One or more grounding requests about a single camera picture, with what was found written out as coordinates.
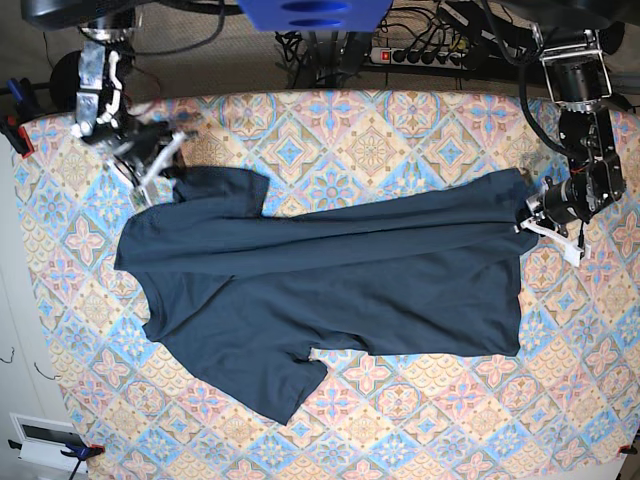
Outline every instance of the dark blue t-shirt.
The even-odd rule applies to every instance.
[[[189,169],[175,203],[125,226],[116,268],[149,301],[147,337],[197,378],[286,424],[327,369],[311,348],[515,355],[518,170],[408,198],[261,216],[268,179]]]

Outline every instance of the power strip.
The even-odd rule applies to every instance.
[[[420,50],[404,48],[373,47],[369,60],[374,65],[406,65],[410,67],[437,67],[452,70],[466,70],[462,65],[462,55],[453,52],[440,52],[434,55],[430,52],[420,53]]]

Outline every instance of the blue object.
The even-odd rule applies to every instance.
[[[10,78],[7,81],[7,87],[9,88],[11,95],[13,95],[18,103],[22,103],[25,101],[24,91],[22,90],[22,85],[20,85],[20,82],[18,80],[16,80],[15,78]]]
[[[257,30],[373,32],[392,0],[238,0]]]
[[[91,447],[87,447],[86,445],[78,446],[73,445],[71,443],[65,443],[64,446],[71,450],[71,452],[60,452],[65,457],[69,458],[77,458],[78,463],[84,462],[92,457],[97,457],[104,453],[104,447],[92,445]]]

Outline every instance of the wire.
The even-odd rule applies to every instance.
[[[589,167],[589,165],[585,165],[585,166],[584,166],[584,167],[582,167],[582,168],[578,168],[578,169],[575,169],[575,170],[571,170],[571,174],[572,174],[572,175],[576,175],[576,174],[578,174],[578,173],[584,172],[588,167]]]
[[[218,38],[218,36],[222,33],[222,30],[224,29],[224,19],[226,16],[224,7],[225,7],[224,0],[220,0],[220,13],[218,13],[218,25],[215,31],[210,36],[192,45],[187,45],[186,47],[181,47],[181,48],[175,48],[173,50],[165,50],[161,52],[133,52],[127,48],[123,48],[117,45],[96,40],[91,35],[86,33],[81,27],[78,27],[78,32],[80,32],[80,34],[86,39],[94,43],[97,43],[98,45],[102,45],[103,47],[109,48],[110,50],[114,50],[126,57],[162,57],[165,55],[177,55],[179,53],[189,52],[191,50],[195,50],[196,48],[200,48],[205,45],[208,45],[211,42],[213,42],[216,38]]]
[[[185,0],[157,0],[158,3],[165,7],[173,8],[175,10],[182,10],[184,12],[202,13],[205,15],[220,15],[220,11],[224,9],[224,14],[227,17],[232,15],[244,15],[244,11],[238,5],[226,5],[212,3],[199,3]]]
[[[502,11],[504,12],[504,14],[509,17],[509,22],[511,23],[511,25],[513,25],[514,21],[513,21],[513,17],[511,16],[511,14],[509,13],[509,10],[506,9],[506,7],[504,5],[500,5],[502,7]]]
[[[56,375],[54,375],[53,377],[50,377],[50,376],[48,376],[48,375],[45,375],[44,373],[42,373],[42,372],[40,371],[40,369],[38,368],[38,364],[37,364],[36,362],[33,362],[33,366],[34,366],[34,367],[36,367],[36,372],[38,372],[40,375],[42,375],[42,376],[43,376],[44,378],[46,378],[47,380],[55,381],[55,380],[59,380],[59,379],[61,379],[61,378],[62,378],[60,375],[57,375],[57,374],[56,374]]]
[[[522,113],[524,113],[524,117],[527,120],[527,123],[531,127],[531,129],[538,135],[542,143],[544,143],[547,147],[549,147],[554,152],[560,153],[566,157],[574,158],[575,156],[572,152],[561,145],[558,145],[554,142],[548,135],[547,132],[540,126],[540,124],[533,118],[531,114],[531,110],[529,109],[529,100],[527,98],[527,65],[521,65],[519,70],[518,80],[519,80],[519,90],[520,90],[520,106],[522,108]]]
[[[0,362],[6,363],[6,364],[13,363],[13,356],[15,355],[15,353],[16,353],[16,349],[11,347],[11,358],[9,360],[5,360],[4,358],[0,358]]]
[[[427,40],[427,43],[425,43],[424,46],[418,51],[419,55],[422,55],[424,52],[426,52],[428,46],[436,47],[431,51],[431,53],[438,54],[440,52],[440,50],[442,50],[442,48],[444,47],[444,44],[447,41],[447,31],[449,30],[449,28],[450,27],[448,25],[445,25],[445,24],[438,25],[436,27],[436,29],[433,31],[433,33],[431,33],[431,36],[429,36],[429,39]],[[438,31],[440,31],[440,30],[442,31],[442,38],[440,39],[440,43],[432,45],[431,44],[431,40],[436,35],[436,33],[438,33]]]
[[[413,30],[411,30],[409,27],[407,27],[404,23],[388,23],[388,24],[385,25],[385,27],[386,28],[389,28],[389,27],[401,27],[401,28],[404,28],[407,32],[409,32],[411,34],[411,36],[414,39],[419,40],[422,43],[424,43],[424,40],[422,40],[421,37],[423,37],[424,35],[429,33],[429,31],[427,30],[425,32],[422,32],[422,33],[418,34],[418,33],[414,32]]]
[[[49,63],[49,66],[53,70],[54,65],[53,65],[53,62],[51,61],[51,57],[49,56],[49,41],[47,40],[46,32],[42,32],[42,38],[44,39],[44,52],[47,55],[47,62]]]
[[[353,75],[349,75],[349,74],[343,73],[343,72],[330,73],[328,75],[325,75],[323,77],[318,78],[315,82],[313,82],[311,87],[312,88],[313,87],[317,87],[320,82],[329,80],[330,78],[335,78],[336,79],[336,84],[338,82],[342,82],[342,85],[344,85],[344,82],[347,81],[351,77],[353,77]]]
[[[78,460],[78,463],[76,463],[76,467],[73,469],[73,472],[71,472],[71,476],[69,477],[68,480],[73,480],[73,478],[76,476],[76,472],[78,471],[78,467],[80,467],[81,463],[82,463],[82,460]]]
[[[156,86],[158,87],[158,93],[157,93],[156,97],[153,99],[153,101],[149,104],[149,106],[144,111],[142,111],[140,113],[136,113],[135,115],[132,115],[132,117],[142,117],[142,116],[146,115],[147,113],[149,113],[151,110],[153,110],[153,108],[158,104],[158,102],[162,98],[162,94],[163,94],[164,88],[162,87],[162,82],[160,81],[160,79],[156,75],[154,75],[153,73],[147,72],[146,70],[143,70],[142,68],[138,67],[137,65],[134,65],[133,69],[135,71],[140,72],[143,75],[146,75],[147,77],[151,78],[155,82]]]
[[[487,0],[480,0],[480,2],[482,2],[482,7],[484,8],[484,13],[489,22],[489,26],[493,31],[493,35],[496,37],[496,43],[498,44],[498,48],[500,49],[500,52],[502,53],[502,56],[504,57],[504,59],[515,67],[521,67],[523,65],[525,66],[531,65],[537,62],[538,59],[540,58],[540,55],[542,55],[542,52],[544,50],[544,45],[539,46],[534,53],[524,55],[522,58],[516,58],[512,56],[507,50],[507,47],[504,43],[504,38],[502,37],[502,34],[500,33],[500,29],[498,28],[496,17],[491,11],[491,7],[489,7],[489,2]]]
[[[300,46],[303,44],[302,35],[300,32],[295,31],[286,33],[275,32],[275,34],[276,42],[282,47],[282,51],[279,53],[283,60],[283,64],[276,65],[283,68],[288,74],[289,81],[287,82],[287,88],[295,88],[308,58],[308,52],[305,52],[302,57],[300,57],[298,53]]]
[[[436,18],[435,12],[424,7],[393,7],[389,9],[390,12],[415,12],[425,16],[429,20]]]
[[[453,32],[453,35],[454,35],[453,38],[455,38],[456,33],[458,34],[458,40],[456,41],[456,43],[453,43],[453,39],[451,40],[452,45],[449,47],[449,53],[445,57],[445,61],[451,58],[451,55],[453,55],[456,52],[458,46],[460,45],[460,42],[462,41],[463,37],[460,32]]]

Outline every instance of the floral tile pattern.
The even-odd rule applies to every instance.
[[[555,136],[555,107],[532,111]],[[242,94],[167,100],[147,117],[198,131],[184,147],[190,165],[268,175],[267,215],[443,189],[510,166],[536,185],[568,174],[517,102],[489,95]],[[12,157],[27,263],[70,418],[106,447],[92,478],[513,480],[617,458],[640,422],[640,121],[612,118],[628,192],[586,229],[594,253],[581,268],[544,240],[523,257],[517,357],[314,351],[329,375],[287,426],[146,340],[144,295],[113,269],[134,213],[126,187],[71,137],[69,117],[27,125],[36,152]]]

